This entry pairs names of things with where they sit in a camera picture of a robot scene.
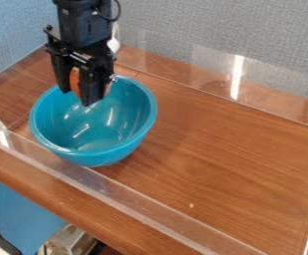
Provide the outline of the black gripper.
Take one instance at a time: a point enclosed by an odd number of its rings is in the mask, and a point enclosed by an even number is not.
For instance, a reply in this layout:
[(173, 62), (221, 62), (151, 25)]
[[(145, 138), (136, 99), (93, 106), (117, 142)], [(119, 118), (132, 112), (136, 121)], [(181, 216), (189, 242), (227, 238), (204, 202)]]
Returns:
[(70, 74), (80, 68), (82, 105), (97, 103), (106, 96), (114, 79), (114, 53), (109, 46), (117, 14), (117, 0), (53, 0), (58, 26), (48, 25), (48, 51), (62, 93), (72, 90)]

